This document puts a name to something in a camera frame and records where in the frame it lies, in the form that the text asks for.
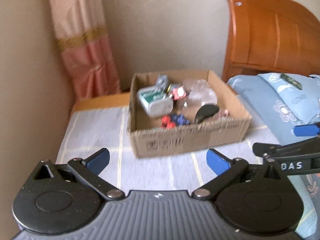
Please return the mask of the clear plastic cup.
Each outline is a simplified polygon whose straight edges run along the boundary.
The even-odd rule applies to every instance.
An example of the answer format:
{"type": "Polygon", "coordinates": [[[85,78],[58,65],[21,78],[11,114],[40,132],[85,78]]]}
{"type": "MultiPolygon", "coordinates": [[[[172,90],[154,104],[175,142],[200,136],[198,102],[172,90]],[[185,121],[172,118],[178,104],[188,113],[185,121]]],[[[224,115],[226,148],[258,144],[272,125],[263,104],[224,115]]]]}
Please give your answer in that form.
{"type": "Polygon", "coordinates": [[[217,104],[217,95],[210,88],[209,83],[204,79],[186,79],[183,81],[187,97],[186,106],[204,106],[207,104],[217,104]]]}

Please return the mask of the red toy train car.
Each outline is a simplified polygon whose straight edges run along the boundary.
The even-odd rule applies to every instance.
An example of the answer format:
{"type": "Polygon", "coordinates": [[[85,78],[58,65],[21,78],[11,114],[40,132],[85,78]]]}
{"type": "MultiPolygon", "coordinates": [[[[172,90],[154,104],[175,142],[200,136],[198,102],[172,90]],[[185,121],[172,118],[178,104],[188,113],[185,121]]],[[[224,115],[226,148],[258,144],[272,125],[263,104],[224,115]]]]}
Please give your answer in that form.
{"type": "Polygon", "coordinates": [[[183,86],[178,86],[170,89],[169,98],[171,98],[174,101],[183,99],[186,96],[187,96],[187,92],[183,86]]]}

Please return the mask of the light blue floral pillow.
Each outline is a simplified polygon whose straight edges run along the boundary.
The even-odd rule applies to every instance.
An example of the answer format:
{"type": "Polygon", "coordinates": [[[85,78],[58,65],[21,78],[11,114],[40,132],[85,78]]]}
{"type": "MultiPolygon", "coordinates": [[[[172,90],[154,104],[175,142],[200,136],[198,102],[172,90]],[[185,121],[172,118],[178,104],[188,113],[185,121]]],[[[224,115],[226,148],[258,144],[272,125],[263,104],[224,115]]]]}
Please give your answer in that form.
{"type": "Polygon", "coordinates": [[[288,74],[302,88],[283,80],[280,73],[237,75],[227,84],[263,119],[281,145],[311,137],[297,137],[294,127],[319,122],[319,75],[288,74]]]}

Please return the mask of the pink crumpled wrapper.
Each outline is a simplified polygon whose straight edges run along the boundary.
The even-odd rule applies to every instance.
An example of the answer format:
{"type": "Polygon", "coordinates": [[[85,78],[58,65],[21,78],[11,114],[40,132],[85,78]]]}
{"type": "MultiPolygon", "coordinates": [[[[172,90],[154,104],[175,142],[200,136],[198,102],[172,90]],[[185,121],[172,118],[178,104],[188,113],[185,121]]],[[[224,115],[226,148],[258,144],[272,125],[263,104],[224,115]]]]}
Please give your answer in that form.
{"type": "Polygon", "coordinates": [[[229,111],[227,109],[222,109],[213,116],[213,120],[219,120],[227,117],[229,117],[229,111]]]}

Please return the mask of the orange wooden headboard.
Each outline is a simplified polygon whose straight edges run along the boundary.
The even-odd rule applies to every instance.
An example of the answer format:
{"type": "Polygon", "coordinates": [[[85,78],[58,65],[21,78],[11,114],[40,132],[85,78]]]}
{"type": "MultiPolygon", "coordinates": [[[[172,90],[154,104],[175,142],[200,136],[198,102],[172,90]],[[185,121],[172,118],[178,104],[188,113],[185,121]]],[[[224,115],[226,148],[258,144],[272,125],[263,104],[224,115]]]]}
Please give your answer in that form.
{"type": "Polygon", "coordinates": [[[223,81],[236,75],[319,74],[319,20],[292,0],[227,0],[223,81]]]}

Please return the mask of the blue toy train car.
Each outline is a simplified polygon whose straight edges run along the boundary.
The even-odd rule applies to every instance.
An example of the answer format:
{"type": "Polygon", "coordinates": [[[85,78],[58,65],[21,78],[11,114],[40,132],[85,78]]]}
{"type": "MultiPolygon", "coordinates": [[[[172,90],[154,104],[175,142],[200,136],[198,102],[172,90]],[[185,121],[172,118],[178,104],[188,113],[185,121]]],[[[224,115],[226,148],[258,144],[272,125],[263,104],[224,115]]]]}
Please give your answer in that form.
{"type": "Polygon", "coordinates": [[[183,114],[171,113],[161,118],[161,126],[163,128],[170,129],[185,125],[190,125],[190,121],[183,114]]]}

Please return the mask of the cardboard box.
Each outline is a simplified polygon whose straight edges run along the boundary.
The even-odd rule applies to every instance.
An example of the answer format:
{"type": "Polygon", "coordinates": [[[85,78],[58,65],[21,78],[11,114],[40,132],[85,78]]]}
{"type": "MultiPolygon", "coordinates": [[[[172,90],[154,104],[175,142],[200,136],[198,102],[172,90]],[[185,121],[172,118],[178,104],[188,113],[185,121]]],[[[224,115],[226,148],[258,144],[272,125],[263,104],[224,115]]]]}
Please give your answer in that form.
{"type": "Polygon", "coordinates": [[[204,121],[171,129],[161,127],[160,119],[150,119],[137,99],[139,89],[154,85],[158,72],[136,73],[131,81],[127,135],[137,158],[162,157],[204,150],[214,146],[240,142],[244,138],[251,115],[233,91],[211,70],[167,70],[174,83],[186,79],[204,79],[217,94],[217,104],[227,109],[230,118],[204,121]]]}

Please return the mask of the white green labelled container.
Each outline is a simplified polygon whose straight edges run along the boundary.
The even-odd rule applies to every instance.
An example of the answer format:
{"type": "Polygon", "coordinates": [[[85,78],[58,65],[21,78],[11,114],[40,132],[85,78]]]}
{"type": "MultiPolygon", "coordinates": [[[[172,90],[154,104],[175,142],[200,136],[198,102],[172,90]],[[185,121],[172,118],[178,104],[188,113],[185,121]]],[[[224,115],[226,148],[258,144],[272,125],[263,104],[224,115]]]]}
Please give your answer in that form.
{"type": "Polygon", "coordinates": [[[148,117],[155,119],[172,112],[174,102],[169,96],[156,86],[140,89],[137,99],[148,117]]]}

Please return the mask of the grey toy figure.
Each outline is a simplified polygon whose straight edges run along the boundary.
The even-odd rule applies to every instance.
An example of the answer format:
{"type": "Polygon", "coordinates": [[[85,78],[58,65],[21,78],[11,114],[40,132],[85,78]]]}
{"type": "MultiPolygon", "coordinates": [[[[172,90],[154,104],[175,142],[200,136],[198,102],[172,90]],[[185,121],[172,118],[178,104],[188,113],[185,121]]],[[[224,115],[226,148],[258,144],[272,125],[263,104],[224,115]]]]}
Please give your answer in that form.
{"type": "Polygon", "coordinates": [[[166,93],[170,84],[171,82],[167,75],[159,74],[159,76],[157,77],[155,86],[166,93]]]}

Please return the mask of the pink curtain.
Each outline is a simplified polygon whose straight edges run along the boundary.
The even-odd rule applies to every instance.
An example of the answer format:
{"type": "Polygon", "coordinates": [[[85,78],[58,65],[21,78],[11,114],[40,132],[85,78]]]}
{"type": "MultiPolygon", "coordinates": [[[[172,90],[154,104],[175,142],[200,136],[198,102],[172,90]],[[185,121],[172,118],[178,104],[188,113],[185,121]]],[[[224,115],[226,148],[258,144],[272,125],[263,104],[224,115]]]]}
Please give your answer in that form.
{"type": "Polygon", "coordinates": [[[102,0],[49,0],[55,38],[78,100],[120,92],[102,0]]]}

